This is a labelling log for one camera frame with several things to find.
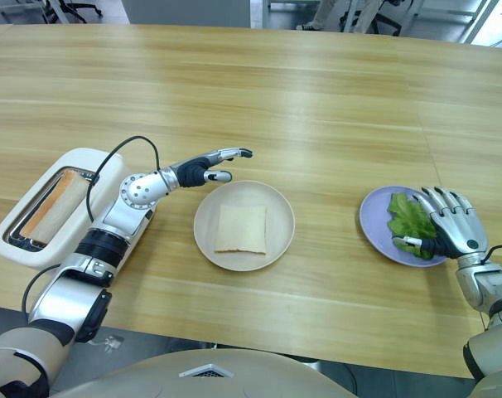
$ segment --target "white bread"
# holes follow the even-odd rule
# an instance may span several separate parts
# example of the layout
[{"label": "white bread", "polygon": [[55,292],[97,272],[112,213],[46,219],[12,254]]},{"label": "white bread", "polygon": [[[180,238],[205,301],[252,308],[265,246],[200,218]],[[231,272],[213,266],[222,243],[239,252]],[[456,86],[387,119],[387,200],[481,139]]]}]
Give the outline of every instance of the white bread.
[{"label": "white bread", "polygon": [[21,236],[50,243],[84,199],[88,184],[89,181],[74,170],[65,171],[52,192],[22,227]]},{"label": "white bread", "polygon": [[248,251],[266,254],[266,207],[220,207],[215,252]]}]

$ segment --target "black wire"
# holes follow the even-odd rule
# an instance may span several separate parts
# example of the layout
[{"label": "black wire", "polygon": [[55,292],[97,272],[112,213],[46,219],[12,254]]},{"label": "black wire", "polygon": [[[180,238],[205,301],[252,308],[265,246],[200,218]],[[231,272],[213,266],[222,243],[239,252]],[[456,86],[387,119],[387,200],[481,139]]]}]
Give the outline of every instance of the black wire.
[{"label": "black wire", "polygon": [[483,319],[483,314],[481,313],[481,311],[478,311],[478,313],[480,313],[481,323],[483,323],[483,330],[486,331],[485,320]]},{"label": "black wire", "polygon": [[40,276],[42,276],[45,272],[50,271],[51,269],[58,268],[60,265],[51,265],[50,267],[46,267],[45,269],[42,269],[39,271],[34,278],[31,279],[30,282],[28,282],[27,288],[25,289],[25,293],[22,295],[21,299],[21,312],[23,317],[25,318],[25,322],[28,323],[28,313],[27,313],[27,299],[28,299],[28,294],[30,293],[30,289],[32,285],[39,279]]},{"label": "black wire", "polygon": [[486,263],[486,261],[492,256],[492,253],[494,253],[494,250],[501,249],[502,245],[497,245],[497,246],[492,246],[489,250],[489,252],[486,254],[485,258],[481,261],[481,264]]},{"label": "black wire", "polygon": [[93,186],[94,184],[96,183],[96,180],[100,174],[100,172],[102,171],[102,169],[104,168],[104,166],[106,165],[106,163],[109,161],[109,159],[116,153],[119,151],[119,149],[121,147],[123,147],[124,145],[126,145],[127,143],[131,143],[134,139],[143,139],[144,141],[147,141],[150,145],[152,145],[152,148],[153,148],[153,152],[155,153],[155,164],[156,164],[156,168],[157,170],[159,170],[161,167],[159,165],[159,152],[157,151],[157,148],[155,146],[155,144],[150,141],[148,138],[142,136],[142,135],[134,135],[130,138],[127,138],[127,139],[124,139],[119,145],[117,145],[113,151],[111,151],[109,153],[108,156],[106,156],[106,158],[100,163],[100,166],[99,168],[96,169],[96,172],[94,172],[94,175],[93,177],[91,178],[91,181],[89,182],[89,186],[87,187],[87,193],[85,194],[85,207],[87,208],[87,215],[89,216],[89,219],[91,220],[91,222],[94,221],[94,218],[93,218],[93,212],[91,211],[91,206],[89,204],[89,198],[90,198],[90,195],[91,195],[91,190],[93,189]]},{"label": "black wire", "polygon": [[350,381],[352,382],[352,393],[357,396],[358,395],[358,382],[356,381],[356,377],[354,376],[353,371],[349,368],[346,363],[342,363],[345,369],[349,372]]}]

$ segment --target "lettuce leaf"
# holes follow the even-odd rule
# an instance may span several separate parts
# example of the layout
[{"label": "lettuce leaf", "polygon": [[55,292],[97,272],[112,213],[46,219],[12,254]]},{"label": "lettuce leaf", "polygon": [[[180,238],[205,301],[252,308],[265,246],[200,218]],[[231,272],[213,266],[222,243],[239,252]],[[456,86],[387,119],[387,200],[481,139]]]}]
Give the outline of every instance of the lettuce leaf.
[{"label": "lettuce leaf", "polygon": [[[393,219],[387,223],[393,235],[411,236],[413,238],[435,238],[437,232],[427,214],[416,201],[408,200],[405,193],[394,193],[387,209]],[[415,256],[429,260],[432,253],[416,247],[395,244],[398,248],[413,253]]]}]

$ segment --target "gray floor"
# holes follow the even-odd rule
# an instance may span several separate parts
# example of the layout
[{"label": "gray floor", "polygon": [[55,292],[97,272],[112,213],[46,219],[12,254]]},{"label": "gray floor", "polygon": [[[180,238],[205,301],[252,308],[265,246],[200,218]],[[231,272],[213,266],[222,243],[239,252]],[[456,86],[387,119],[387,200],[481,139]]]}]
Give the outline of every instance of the gray floor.
[{"label": "gray floor", "polygon": [[[22,315],[19,312],[0,308],[0,334],[23,325]],[[77,386],[142,359],[168,352],[210,346],[206,342],[193,342],[113,328],[101,328],[95,341],[103,341],[110,335],[123,338],[120,348],[110,353],[106,353],[103,346],[75,344],[52,387],[52,392]],[[345,365],[320,361],[320,367],[321,373],[344,388],[352,389],[352,380]],[[390,371],[366,366],[349,365],[349,367],[358,385],[358,396],[363,398],[433,398],[434,396],[461,398],[468,396],[475,385],[472,379]]]},{"label": "gray floor", "polygon": [[[252,1],[252,26],[261,25],[261,0]],[[454,0],[455,8],[473,9],[479,0]],[[98,18],[90,10],[81,11],[90,23],[128,23],[128,18],[119,0],[98,0],[96,3],[103,10],[104,16]],[[429,2],[430,7],[437,0]],[[420,37],[433,40],[459,41],[470,29],[466,17],[443,16],[442,14],[421,14],[414,17],[415,6],[408,9],[408,2],[401,7],[384,5],[382,13],[404,25],[403,36]],[[316,5],[273,4],[269,12],[269,26],[273,29],[293,29],[298,23],[311,20]],[[331,14],[325,30],[338,30],[339,17],[346,10],[346,2],[339,1]],[[17,24],[43,23],[38,11],[19,12],[5,17],[0,16],[0,23]],[[390,34],[390,28],[382,27],[382,33]],[[489,46],[502,39],[502,0],[492,12],[474,44]],[[22,325],[20,313],[0,308],[0,333]],[[114,352],[105,353],[102,346],[76,344],[69,359],[62,369],[53,391],[70,388],[113,369],[129,365],[144,358],[197,347],[206,347],[203,342],[190,342],[164,336],[129,332],[125,330],[102,328],[96,340],[108,335],[122,337],[123,344]],[[467,396],[474,382],[470,379],[422,375],[403,371],[390,371],[365,366],[350,366],[358,384],[358,395],[364,398],[459,398]],[[352,387],[352,381],[345,366],[334,362],[321,362],[321,372],[345,388]]]},{"label": "gray floor", "polygon": [[[0,0],[0,3],[14,3],[16,0]],[[262,0],[251,1],[251,26],[262,26]],[[472,11],[480,0],[428,0],[425,7],[449,8]],[[80,13],[89,23],[128,23],[128,17],[120,0],[93,0],[104,12],[103,17],[98,17],[92,10],[81,10]],[[411,8],[406,0],[400,7],[394,7],[385,3],[381,12],[391,19],[403,24],[402,36],[417,37],[443,41],[462,41],[466,33],[471,29],[470,18],[455,15],[446,15],[433,12],[423,12],[418,17],[414,16],[417,11],[419,0],[415,0]],[[269,26],[272,29],[293,29],[297,24],[308,22],[316,11],[317,3],[308,4],[273,4],[269,10]],[[338,1],[334,11],[325,26],[326,31],[337,32],[338,21],[346,11],[348,2]],[[26,11],[0,15],[0,23],[43,23],[41,12]],[[381,33],[391,34],[393,29],[381,26]],[[502,39],[502,0],[498,3],[486,24],[475,38],[473,44],[490,46]]]}]

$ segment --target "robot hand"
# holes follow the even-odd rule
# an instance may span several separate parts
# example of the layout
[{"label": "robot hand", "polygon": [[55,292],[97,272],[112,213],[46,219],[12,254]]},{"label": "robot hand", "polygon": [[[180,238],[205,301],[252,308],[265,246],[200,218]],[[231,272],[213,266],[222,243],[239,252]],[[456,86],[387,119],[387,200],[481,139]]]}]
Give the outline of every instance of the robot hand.
[{"label": "robot hand", "polygon": [[422,187],[422,190],[433,204],[421,195],[413,196],[430,217],[437,231],[437,238],[419,239],[396,235],[393,236],[393,241],[451,259],[484,254],[489,242],[471,203],[464,196],[441,187]]},{"label": "robot hand", "polygon": [[219,149],[195,156],[149,174],[134,174],[122,182],[120,196],[133,209],[146,210],[162,197],[179,187],[199,187],[209,181],[229,182],[230,172],[209,170],[210,167],[233,160],[235,157],[251,158],[253,152],[245,148]]},{"label": "robot hand", "polygon": [[234,157],[251,158],[253,153],[245,148],[226,148],[204,153],[194,158],[172,164],[170,168],[177,176],[180,187],[199,187],[208,181],[229,182],[230,172],[210,171],[209,168]]}]

